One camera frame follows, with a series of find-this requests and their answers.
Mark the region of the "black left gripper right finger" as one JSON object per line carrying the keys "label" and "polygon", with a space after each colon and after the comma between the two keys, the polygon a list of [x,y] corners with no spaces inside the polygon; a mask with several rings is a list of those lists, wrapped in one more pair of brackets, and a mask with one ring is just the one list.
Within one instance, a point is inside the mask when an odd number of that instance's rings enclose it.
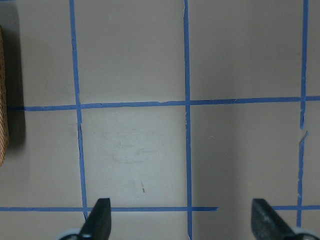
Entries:
{"label": "black left gripper right finger", "polygon": [[256,240],[294,240],[296,236],[263,198],[251,202],[251,231]]}

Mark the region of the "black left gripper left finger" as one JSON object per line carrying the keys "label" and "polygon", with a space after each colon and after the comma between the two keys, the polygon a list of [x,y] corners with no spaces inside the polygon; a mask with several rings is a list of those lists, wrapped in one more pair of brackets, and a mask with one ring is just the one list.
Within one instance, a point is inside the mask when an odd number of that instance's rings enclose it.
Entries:
{"label": "black left gripper left finger", "polygon": [[111,234],[111,201],[99,198],[78,233],[79,240],[108,240]]}

